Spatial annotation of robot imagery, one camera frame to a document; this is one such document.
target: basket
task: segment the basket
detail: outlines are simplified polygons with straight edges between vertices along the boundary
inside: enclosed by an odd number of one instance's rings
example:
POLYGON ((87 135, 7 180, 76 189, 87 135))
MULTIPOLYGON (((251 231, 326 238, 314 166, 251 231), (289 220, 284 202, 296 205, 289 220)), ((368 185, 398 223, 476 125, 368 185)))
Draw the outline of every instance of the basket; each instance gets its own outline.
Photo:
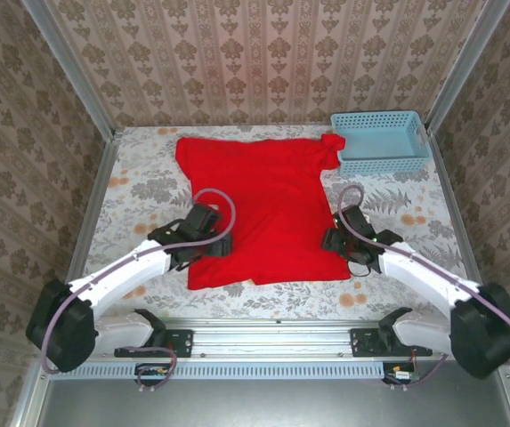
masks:
POLYGON ((417 172, 430 158, 416 111, 339 113, 331 120, 334 133, 345 137, 337 153, 341 175, 417 172))

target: floral tablecloth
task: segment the floral tablecloth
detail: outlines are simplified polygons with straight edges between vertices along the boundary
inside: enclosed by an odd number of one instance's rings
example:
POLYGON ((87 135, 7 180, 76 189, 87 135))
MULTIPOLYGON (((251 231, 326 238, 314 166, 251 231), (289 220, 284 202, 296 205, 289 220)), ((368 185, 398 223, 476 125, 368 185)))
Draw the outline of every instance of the floral tablecloth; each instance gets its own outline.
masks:
MULTIPOLYGON (((124 131, 109 180, 86 273, 96 271, 138 246, 150 230, 190 209, 190 183, 175 162, 183 136, 217 140, 318 139, 328 126, 139 127, 124 131)), ((465 277, 441 184, 431 161, 419 173, 343 177, 321 175, 335 209, 343 187, 366 190, 362 209, 376 230, 402 235, 418 252, 465 277)), ((237 283, 190 291, 187 271, 169 272, 134 289, 109 311, 145 308, 175 318, 379 319, 396 307, 432 311, 433 306, 398 281, 372 272, 366 278, 329 282, 289 282, 255 286, 237 283)))

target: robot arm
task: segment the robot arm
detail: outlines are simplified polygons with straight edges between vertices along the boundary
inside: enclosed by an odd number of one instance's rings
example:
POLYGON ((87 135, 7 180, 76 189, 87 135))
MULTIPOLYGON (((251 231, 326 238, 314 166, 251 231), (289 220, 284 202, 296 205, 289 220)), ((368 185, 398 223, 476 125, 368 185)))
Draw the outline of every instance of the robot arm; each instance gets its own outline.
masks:
MULTIPOLYGON (((336 252, 349 262, 358 262, 396 278, 423 295, 440 312, 427 315, 401 308, 388 315, 379 328, 387 350, 396 343, 452 354, 457 363, 476 378, 485 378, 510 359, 510 326, 464 290, 478 294, 510 319, 510 298, 502 286, 481 286, 454 276, 416 254, 395 233, 389 230, 375 233, 357 206, 344 209, 342 215, 363 237, 397 251, 368 244, 342 227, 328 230, 322 248, 336 252), (457 285, 453 286, 443 277, 455 278, 457 285)), ((341 224, 338 214, 334 219, 336 224, 341 224)))
POLYGON ((41 349, 49 334, 47 357, 61 372, 79 367, 93 353, 109 353, 122 347, 160 346, 165 326, 146 310, 117 317, 102 314, 117 300, 142 283, 169 270, 183 270, 202 256, 231 253, 231 234, 215 240, 220 214, 196 203, 184 220, 153 230, 129 254, 84 278, 64 284, 47 283, 33 310, 26 336, 41 349), (211 244, 201 245, 205 240, 211 244), (60 306, 82 291, 49 330, 60 306))

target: wall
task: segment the wall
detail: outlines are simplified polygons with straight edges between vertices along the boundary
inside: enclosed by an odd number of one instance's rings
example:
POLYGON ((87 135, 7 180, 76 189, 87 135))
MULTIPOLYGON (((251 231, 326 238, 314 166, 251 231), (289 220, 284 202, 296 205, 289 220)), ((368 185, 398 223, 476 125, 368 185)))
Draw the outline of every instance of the wall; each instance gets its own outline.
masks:
POLYGON ((42 284, 64 278, 102 142, 33 20, 0 0, 0 425, 33 354, 42 284))
POLYGON ((45 0, 117 126, 416 109, 483 0, 45 0))
POLYGON ((482 277, 510 293, 510 7, 437 138, 482 277))

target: red t-shirt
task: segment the red t-shirt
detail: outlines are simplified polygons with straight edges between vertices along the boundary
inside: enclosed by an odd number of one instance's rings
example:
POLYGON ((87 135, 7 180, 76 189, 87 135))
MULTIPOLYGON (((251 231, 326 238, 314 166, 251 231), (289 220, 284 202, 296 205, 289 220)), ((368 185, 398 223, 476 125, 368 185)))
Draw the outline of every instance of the red t-shirt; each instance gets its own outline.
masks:
MULTIPOLYGON (((320 247, 334 225, 320 172, 339 166, 336 153, 344 145, 345 139, 334 134, 319 141, 249 143, 181 138, 175 158, 193 194, 220 189, 237 207, 232 254, 192 264, 189 289, 248 279, 264 285, 349 278, 347 262, 320 247)), ((224 230, 231 217, 225 200, 209 193, 199 201, 219 206, 218 230, 224 230)))

